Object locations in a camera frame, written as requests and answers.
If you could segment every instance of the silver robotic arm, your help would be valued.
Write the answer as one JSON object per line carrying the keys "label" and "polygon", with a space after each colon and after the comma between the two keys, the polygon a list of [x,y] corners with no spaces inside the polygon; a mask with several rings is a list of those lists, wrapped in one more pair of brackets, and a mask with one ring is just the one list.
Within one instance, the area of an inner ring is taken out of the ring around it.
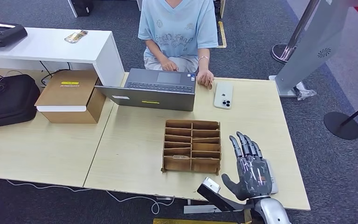
{"label": "silver robotic arm", "polygon": [[234,211],[251,209],[253,219],[261,218],[265,224],[290,224],[282,204],[269,195],[272,189],[272,181],[267,161],[263,159],[258,145],[248,136],[240,132],[236,133],[241,146],[236,138],[230,135],[237,159],[239,183],[231,181],[227,174],[222,174],[224,185],[241,201],[239,204],[223,198],[219,195],[220,186],[210,178],[206,178],[201,184],[198,193],[203,195],[221,211]]}

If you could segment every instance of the cardboard organizer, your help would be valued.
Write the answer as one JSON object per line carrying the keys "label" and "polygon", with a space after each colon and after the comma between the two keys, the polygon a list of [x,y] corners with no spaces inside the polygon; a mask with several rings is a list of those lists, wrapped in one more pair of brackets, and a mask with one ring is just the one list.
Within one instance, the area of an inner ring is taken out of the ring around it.
{"label": "cardboard organizer", "polygon": [[220,123],[202,120],[167,120],[163,167],[219,175],[221,161]]}

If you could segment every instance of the robotic hand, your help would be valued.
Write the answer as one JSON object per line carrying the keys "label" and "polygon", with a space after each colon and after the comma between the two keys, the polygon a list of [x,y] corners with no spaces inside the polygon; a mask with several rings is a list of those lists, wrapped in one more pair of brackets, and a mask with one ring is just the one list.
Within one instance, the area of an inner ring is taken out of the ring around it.
{"label": "robotic hand", "polygon": [[230,180],[227,174],[222,174],[224,185],[241,201],[248,199],[251,204],[253,217],[261,216],[266,224],[290,224],[282,204],[269,194],[272,189],[272,181],[269,168],[263,159],[259,146],[248,136],[240,132],[236,133],[241,147],[234,136],[230,140],[234,146],[237,157],[237,170],[239,183]]}

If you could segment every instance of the cardboard box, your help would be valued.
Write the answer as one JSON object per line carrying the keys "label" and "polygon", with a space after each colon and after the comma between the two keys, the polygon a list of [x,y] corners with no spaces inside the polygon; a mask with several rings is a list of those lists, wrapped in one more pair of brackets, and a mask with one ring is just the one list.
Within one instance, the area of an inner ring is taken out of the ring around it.
{"label": "cardboard box", "polygon": [[51,123],[98,123],[105,96],[94,88],[98,75],[90,70],[56,73],[35,103]]}
{"label": "cardboard box", "polygon": [[163,147],[162,172],[176,170],[219,175],[219,122],[167,120]]}

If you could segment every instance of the bracelet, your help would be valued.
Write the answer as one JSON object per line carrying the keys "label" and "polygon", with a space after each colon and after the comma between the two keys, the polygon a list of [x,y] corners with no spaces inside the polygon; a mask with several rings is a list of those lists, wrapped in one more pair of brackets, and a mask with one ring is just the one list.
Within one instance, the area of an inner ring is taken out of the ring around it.
{"label": "bracelet", "polygon": [[209,63],[209,57],[207,57],[207,56],[202,56],[202,57],[200,57],[200,58],[198,59],[198,64],[200,63],[200,60],[201,60],[202,58],[208,59],[208,63]]}

